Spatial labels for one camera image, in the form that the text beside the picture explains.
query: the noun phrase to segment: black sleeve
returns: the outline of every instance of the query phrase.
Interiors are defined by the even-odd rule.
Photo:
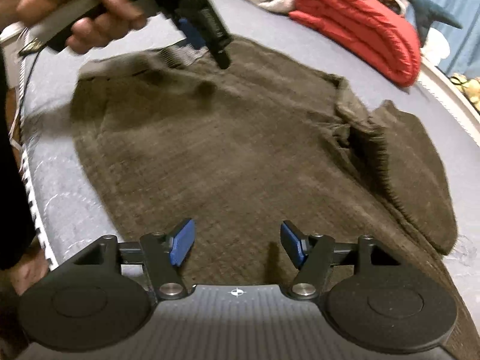
[[[7,81],[0,52],[0,270],[13,267],[35,237],[27,195],[10,146],[5,105]]]

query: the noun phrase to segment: red folded blanket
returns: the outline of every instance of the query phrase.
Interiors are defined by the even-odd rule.
[[[420,72],[415,29],[378,0],[295,0],[290,17],[335,40],[398,86]]]

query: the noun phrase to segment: white crosshair logo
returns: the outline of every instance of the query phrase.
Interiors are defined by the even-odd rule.
[[[232,294],[233,296],[237,297],[237,298],[239,296],[243,295],[243,294],[246,294],[246,292],[244,290],[240,289],[240,288],[235,288],[234,290],[230,291],[229,293]]]

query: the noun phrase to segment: yellow plush toy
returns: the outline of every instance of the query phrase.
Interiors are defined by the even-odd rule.
[[[454,73],[450,81],[480,112],[480,77],[467,79],[463,74]]]

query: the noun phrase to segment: hand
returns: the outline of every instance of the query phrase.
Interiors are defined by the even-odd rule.
[[[35,238],[20,261],[7,270],[10,282],[18,295],[43,278],[49,272],[49,263]]]
[[[66,1],[68,0],[0,0],[0,8],[3,13],[7,12],[5,17],[8,18],[8,24],[21,21],[32,26]],[[73,35],[67,40],[67,46],[78,54],[84,54],[92,47],[104,47],[110,41],[122,38],[130,30],[139,30],[146,25],[143,13],[129,0],[102,2],[108,13],[94,20],[80,19],[71,28]]]

